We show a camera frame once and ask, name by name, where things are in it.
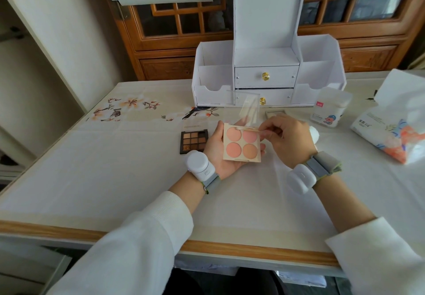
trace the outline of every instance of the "wooden cabinet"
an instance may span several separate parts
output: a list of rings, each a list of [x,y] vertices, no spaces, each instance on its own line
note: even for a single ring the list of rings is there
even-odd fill
[[[191,78],[200,41],[233,39],[233,0],[109,3],[139,80]],[[347,72],[380,71],[399,65],[424,23],[425,0],[305,0],[298,34],[338,39]]]

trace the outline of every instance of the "right hand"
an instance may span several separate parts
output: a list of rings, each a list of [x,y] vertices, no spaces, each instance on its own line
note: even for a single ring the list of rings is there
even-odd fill
[[[263,122],[258,130],[271,142],[279,159],[291,169],[317,154],[306,122],[280,114]]]

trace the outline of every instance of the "white long-sleeve shirt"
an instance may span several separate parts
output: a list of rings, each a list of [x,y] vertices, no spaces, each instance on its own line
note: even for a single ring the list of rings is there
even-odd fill
[[[48,295],[162,294],[193,220],[163,192],[100,239]],[[425,262],[384,218],[328,239],[354,294],[425,294]]]

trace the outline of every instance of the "white cosmetic organizer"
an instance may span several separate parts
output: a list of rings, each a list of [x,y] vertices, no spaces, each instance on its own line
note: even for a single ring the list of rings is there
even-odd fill
[[[302,5],[234,0],[234,40],[201,42],[196,50],[195,105],[239,106],[237,92],[243,91],[259,94],[263,106],[311,106],[321,88],[344,89],[338,41],[297,35]]]

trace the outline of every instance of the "dark pants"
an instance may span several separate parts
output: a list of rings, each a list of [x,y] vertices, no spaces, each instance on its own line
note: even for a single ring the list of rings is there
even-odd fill
[[[203,295],[201,287],[184,270],[174,268],[163,295]],[[233,283],[233,294],[284,295],[282,282],[271,270],[239,268]]]

